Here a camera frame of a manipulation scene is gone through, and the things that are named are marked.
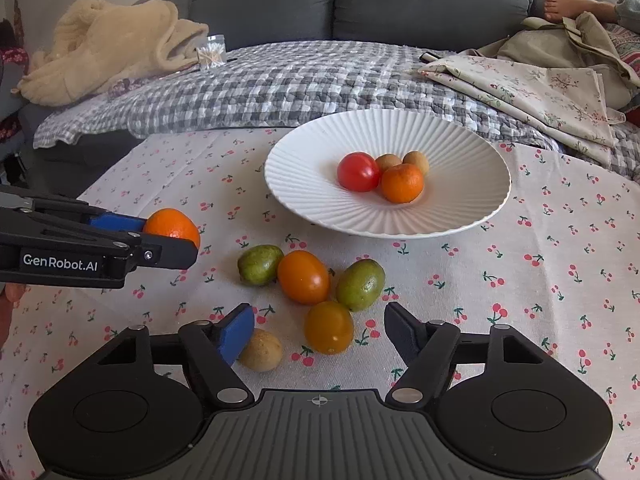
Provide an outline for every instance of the gray pants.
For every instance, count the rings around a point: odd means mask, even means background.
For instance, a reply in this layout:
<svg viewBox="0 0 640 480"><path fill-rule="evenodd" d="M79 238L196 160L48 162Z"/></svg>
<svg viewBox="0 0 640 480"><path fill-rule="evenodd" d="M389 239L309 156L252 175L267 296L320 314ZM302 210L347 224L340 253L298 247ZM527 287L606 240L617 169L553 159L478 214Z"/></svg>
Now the gray pants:
<svg viewBox="0 0 640 480"><path fill-rule="evenodd" d="M618 25L640 34L640 0L618 0Z"/></svg>

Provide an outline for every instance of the white plate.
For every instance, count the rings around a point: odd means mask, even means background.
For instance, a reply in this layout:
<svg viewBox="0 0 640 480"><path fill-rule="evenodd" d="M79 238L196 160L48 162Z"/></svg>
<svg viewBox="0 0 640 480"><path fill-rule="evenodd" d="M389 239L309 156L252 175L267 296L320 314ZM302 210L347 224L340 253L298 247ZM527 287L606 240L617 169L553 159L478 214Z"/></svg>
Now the white plate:
<svg viewBox="0 0 640 480"><path fill-rule="evenodd" d="M392 204L379 192L342 188L336 168L351 152L423 152L431 166L423 192ZM430 238L468 229L504 205L511 177L500 154L475 133L405 110L356 110L303 124L284 136L264 166L279 202L307 220L374 238Z"/></svg>

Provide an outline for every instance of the silver screw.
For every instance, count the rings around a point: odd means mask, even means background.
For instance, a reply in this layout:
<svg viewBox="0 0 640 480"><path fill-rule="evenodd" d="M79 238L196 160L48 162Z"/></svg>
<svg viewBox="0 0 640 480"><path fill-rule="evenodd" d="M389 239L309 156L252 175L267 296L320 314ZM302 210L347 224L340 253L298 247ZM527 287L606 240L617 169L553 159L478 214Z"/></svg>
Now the silver screw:
<svg viewBox="0 0 640 480"><path fill-rule="evenodd" d="M398 388L391 396L394 400L403 404L415 404L422 400L422 392L415 388Z"/></svg>
<svg viewBox="0 0 640 480"><path fill-rule="evenodd" d="M218 400L225 404L237 404L245 400L249 394L242 388L225 388L218 392Z"/></svg>

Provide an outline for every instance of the human hand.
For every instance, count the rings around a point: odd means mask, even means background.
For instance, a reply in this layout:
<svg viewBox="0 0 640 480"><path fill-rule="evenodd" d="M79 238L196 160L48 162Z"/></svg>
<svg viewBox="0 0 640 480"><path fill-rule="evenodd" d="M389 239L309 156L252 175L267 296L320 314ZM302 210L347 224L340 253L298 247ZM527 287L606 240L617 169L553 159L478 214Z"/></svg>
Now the human hand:
<svg viewBox="0 0 640 480"><path fill-rule="evenodd" d="M9 337L9 329L11 328L11 316L14 313L14 303L20 301L24 294L24 285L16 283L7 283L4 291L0 294L0 347Z"/></svg>

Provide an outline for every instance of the table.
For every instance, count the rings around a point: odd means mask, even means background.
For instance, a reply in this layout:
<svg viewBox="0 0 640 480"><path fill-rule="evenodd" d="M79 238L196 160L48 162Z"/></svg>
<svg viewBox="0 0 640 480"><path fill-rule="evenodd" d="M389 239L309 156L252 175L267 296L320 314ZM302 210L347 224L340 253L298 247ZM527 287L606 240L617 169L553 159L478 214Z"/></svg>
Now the table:
<svg viewBox="0 0 640 480"><path fill-rule="evenodd" d="M42 468L26 419L36 398L124 327L175 332L195 319L219 320L244 301L256 326L273 332L285 357L273 372L236 371L263 387L378 388L404 371L386 339L383 307L396 300L418 318L465 332L507 322L556 357L609 404L612 441L600 463L607 479L636 478L640 463L640 188L559 153L500 144L513 179L504 208L480 227L430 240L378 240L326 230L297 218L270 195L262 174L284 129L152 136L92 186L85 198L123 214L176 207L200 227L188 271L139 269L123 290L33 287L17 305L0 361L0 457L23 479ZM236 259L256 244L306 249L336 277L360 258L386 271L380 300L354 314L356 335L338 356L313 353L307 307L277 285L239 284ZM454 382L481 371L460 367ZM160 373L184 380L180 370Z"/></svg>

